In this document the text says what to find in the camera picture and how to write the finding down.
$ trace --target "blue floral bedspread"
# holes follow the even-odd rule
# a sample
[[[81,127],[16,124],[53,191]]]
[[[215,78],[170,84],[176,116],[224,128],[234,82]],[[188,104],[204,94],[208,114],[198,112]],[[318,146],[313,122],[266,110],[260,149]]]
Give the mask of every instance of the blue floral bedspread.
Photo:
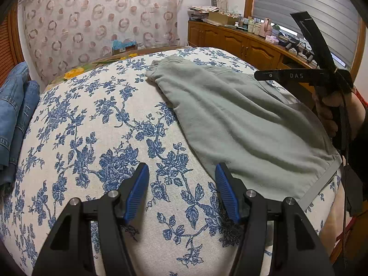
[[[152,60],[168,55],[255,71],[219,49],[178,49],[121,60],[43,94],[26,132],[15,185],[0,194],[0,238],[27,275],[66,202],[117,189],[141,161],[150,169],[149,188],[139,214],[123,229],[137,274],[228,275],[242,230],[229,219],[167,100],[145,80]],[[299,102],[270,83],[290,103]],[[317,233],[339,183],[338,170],[306,210]],[[104,275],[97,222],[91,230],[96,271]],[[262,275],[268,274],[271,254],[269,246]]]

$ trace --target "blue denim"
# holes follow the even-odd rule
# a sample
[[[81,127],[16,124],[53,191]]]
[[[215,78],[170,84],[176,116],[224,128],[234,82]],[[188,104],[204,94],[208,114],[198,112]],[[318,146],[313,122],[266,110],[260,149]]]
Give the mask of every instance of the blue denim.
[[[24,99],[19,110],[17,124],[15,126],[13,139],[10,146],[9,166],[0,171],[0,186],[6,182],[14,182],[17,169],[18,157],[21,151],[23,137],[31,117],[40,101],[40,86],[36,81],[29,81],[24,84]]]
[[[18,113],[23,102],[23,84],[29,69],[26,62],[14,67],[0,88],[0,165],[8,166],[10,144],[13,139]]]

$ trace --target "cabinet door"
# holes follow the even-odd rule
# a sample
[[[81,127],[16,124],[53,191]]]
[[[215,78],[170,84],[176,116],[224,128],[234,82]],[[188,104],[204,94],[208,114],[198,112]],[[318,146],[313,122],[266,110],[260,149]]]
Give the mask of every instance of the cabinet door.
[[[203,47],[222,49],[221,39],[220,39],[221,33],[222,31],[216,27],[204,26],[203,27]]]
[[[195,23],[188,23],[188,44],[192,47],[201,47],[202,26]]]
[[[10,8],[8,15],[5,16],[4,21],[0,24],[0,87],[5,82],[12,68],[24,61],[19,40],[17,11],[18,6],[16,3]]]
[[[276,69],[280,53],[263,44],[250,40],[244,52],[244,60],[259,70]]]
[[[231,32],[225,32],[223,37],[223,50],[233,54],[236,57],[243,58],[247,39]]]

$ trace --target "person's arm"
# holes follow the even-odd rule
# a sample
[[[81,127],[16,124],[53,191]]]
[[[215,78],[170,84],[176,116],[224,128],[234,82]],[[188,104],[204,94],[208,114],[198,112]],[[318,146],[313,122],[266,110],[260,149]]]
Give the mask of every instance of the person's arm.
[[[368,109],[365,120],[356,136],[349,145],[349,164],[363,183],[368,185]]]
[[[332,120],[332,112],[329,107],[343,105],[343,100],[339,92],[334,92],[330,96],[319,100],[313,94],[316,103],[318,118],[323,124],[327,134],[331,137],[336,135],[337,124]],[[345,95],[346,107],[351,128],[351,143],[349,144],[349,164],[359,178],[368,184],[368,117],[367,110],[358,97],[350,93]]]

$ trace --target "wooden cabinet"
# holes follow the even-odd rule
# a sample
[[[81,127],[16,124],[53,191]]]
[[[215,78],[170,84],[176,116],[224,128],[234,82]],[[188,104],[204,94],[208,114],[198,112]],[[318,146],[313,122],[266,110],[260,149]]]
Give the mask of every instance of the wooden cabinet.
[[[242,36],[224,32],[222,46],[225,51],[243,59],[247,42],[248,40]]]
[[[256,41],[250,40],[244,60],[259,70],[276,69],[280,53]]]
[[[197,24],[188,24],[188,44],[192,47],[203,47],[202,45],[202,28]]]
[[[202,32],[203,32],[202,44],[204,47],[224,49],[223,45],[221,44],[222,42],[221,38],[223,36],[222,30],[216,27],[204,26]]]
[[[315,68],[285,48],[253,33],[189,21],[188,42],[192,47],[223,49],[260,70]]]

